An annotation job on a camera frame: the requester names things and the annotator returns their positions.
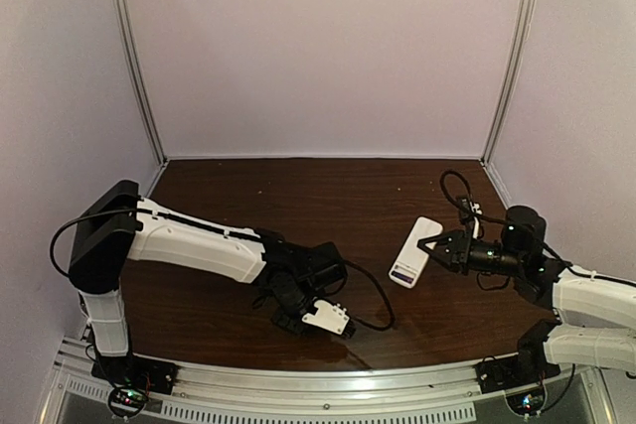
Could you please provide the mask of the white remote control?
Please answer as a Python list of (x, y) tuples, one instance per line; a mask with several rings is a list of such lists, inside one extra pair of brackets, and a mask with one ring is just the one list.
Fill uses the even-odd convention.
[[(429, 258), (426, 253), (417, 248), (417, 241), (421, 238), (430, 237), (442, 232), (443, 226), (441, 223), (430, 218), (420, 216), (414, 222), (409, 234), (406, 237), (406, 240), (401, 247), (401, 250), (397, 255), (397, 258), (389, 269), (389, 278), (403, 288), (412, 289), (416, 285)], [(415, 276), (415, 279), (412, 283), (395, 281), (390, 276), (392, 270), (399, 271), (403, 274), (411, 274)]]

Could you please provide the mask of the blue battery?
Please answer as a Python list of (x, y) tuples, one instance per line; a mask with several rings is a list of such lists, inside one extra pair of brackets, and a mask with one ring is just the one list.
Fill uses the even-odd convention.
[(390, 276), (392, 277), (393, 280), (400, 281), (403, 283), (412, 283), (415, 279), (415, 276), (411, 274), (403, 274), (396, 270), (392, 270), (390, 273)]

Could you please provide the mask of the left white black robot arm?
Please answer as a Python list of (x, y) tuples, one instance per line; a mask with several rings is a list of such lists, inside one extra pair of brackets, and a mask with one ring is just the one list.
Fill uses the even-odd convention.
[(168, 263), (254, 285), (276, 300), (273, 321), (292, 333), (316, 328), (350, 337), (355, 332), (347, 310), (327, 297), (328, 287), (348, 276), (333, 243), (306, 247), (268, 231), (174, 212), (122, 180), (78, 218), (68, 271), (100, 357), (131, 354), (120, 292), (128, 261)]

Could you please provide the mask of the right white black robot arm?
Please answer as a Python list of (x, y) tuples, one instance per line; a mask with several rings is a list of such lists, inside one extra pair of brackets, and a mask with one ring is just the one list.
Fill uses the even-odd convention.
[(484, 217), (464, 212), (461, 229), (423, 237), (418, 249), (446, 270), (505, 276), (527, 302), (554, 313), (518, 341), (519, 369), (583, 364), (635, 372), (635, 284), (575, 266), (545, 243), (546, 220), (525, 206), (507, 209), (501, 238), (478, 239)]

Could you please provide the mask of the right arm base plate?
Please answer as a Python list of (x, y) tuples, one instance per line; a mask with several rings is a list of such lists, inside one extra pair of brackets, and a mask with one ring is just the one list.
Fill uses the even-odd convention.
[(504, 357), (486, 356), (478, 361), (473, 369), (482, 394), (539, 383), (542, 379), (560, 374), (560, 367), (556, 364), (524, 366), (517, 354)]

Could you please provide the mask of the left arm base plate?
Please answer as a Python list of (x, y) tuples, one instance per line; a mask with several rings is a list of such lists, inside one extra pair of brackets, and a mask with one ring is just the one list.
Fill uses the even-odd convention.
[(131, 385), (143, 391), (170, 395), (178, 369), (178, 365), (174, 362), (134, 354), (127, 356), (99, 354), (93, 363), (91, 375), (111, 384)]

